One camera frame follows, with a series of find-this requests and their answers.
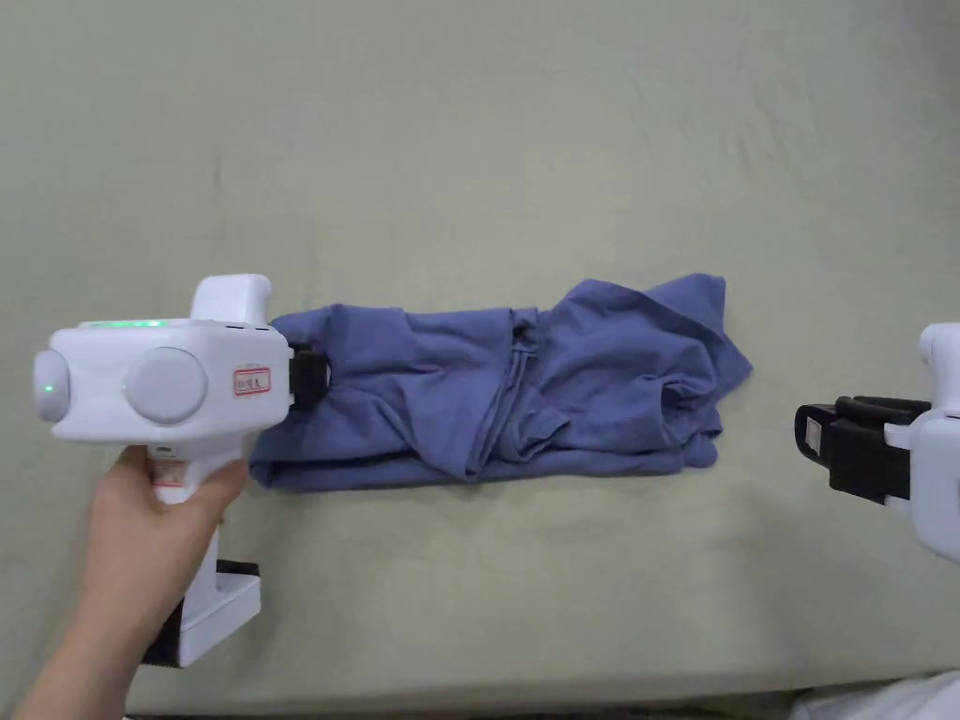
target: folded shirt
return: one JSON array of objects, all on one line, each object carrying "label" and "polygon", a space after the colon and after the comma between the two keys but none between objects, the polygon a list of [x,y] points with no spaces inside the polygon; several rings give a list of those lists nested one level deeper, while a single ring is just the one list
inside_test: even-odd
[{"label": "folded shirt", "polygon": [[725,291],[708,275],[584,280],[552,310],[277,318],[326,353],[330,388],[260,434],[251,474],[323,492],[709,467],[716,403],[752,369],[724,333]]}]

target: circular knob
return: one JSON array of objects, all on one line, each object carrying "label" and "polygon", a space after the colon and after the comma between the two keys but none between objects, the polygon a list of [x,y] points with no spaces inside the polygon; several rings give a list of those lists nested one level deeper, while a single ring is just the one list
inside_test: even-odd
[{"label": "circular knob", "polygon": [[34,358],[34,407],[47,422],[60,422],[70,409],[70,370],[56,350],[41,350]]},{"label": "circular knob", "polygon": [[184,350],[154,348],[127,371],[124,392],[131,407],[161,425],[182,422],[197,412],[206,397],[206,373]]}]

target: green indicator light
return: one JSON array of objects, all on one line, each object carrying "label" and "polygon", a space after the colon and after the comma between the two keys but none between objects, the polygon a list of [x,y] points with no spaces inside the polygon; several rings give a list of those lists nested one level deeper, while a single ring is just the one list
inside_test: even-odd
[{"label": "green indicator light", "polygon": [[163,320],[104,320],[99,323],[91,323],[92,327],[163,327],[166,325]]}]

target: hand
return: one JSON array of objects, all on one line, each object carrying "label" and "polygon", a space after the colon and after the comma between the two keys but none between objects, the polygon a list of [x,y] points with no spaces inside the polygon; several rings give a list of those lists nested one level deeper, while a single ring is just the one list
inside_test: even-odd
[{"label": "hand", "polygon": [[93,498],[84,590],[78,619],[143,644],[197,574],[224,510],[243,490],[247,466],[236,461],[208,477],[179,505],[151,487],[146,449],[132,445],[100,480]]},{"label": "hand", "polygon": [[123,716],[143,653],[247,480],[246,464],[230,463],[186,502],[165,505],[154,495],[147,463],[145,448],[128,447],[97,485],[80,605],[16,720]]}]

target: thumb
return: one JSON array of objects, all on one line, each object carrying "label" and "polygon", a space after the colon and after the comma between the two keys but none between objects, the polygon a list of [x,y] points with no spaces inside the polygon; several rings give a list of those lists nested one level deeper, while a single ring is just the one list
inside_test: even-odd
[{"label": "thumb", "polygon": [[240,496],[246,484],[247,463],[234,460],[209,475],[184,505],[199,506],[219,522],[227,506]]}]

